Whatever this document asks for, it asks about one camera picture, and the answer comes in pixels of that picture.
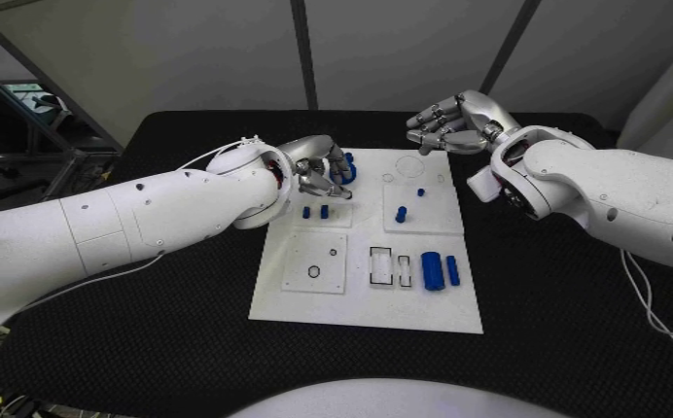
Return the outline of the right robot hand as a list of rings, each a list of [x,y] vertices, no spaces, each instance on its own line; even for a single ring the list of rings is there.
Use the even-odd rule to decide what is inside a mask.
[[[482,93],[463,90],[433,103],[406,121],[406,139],[419,153],[458,155],[491,152],[521,128],[504,108]]]

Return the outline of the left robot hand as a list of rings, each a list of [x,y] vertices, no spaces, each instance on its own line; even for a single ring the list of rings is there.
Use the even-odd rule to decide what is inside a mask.
[[[279,145],[279,150],[289,161],[299,192],[351,198],[344,185],[352,180],[352,169],[329,135],[305,136]]]

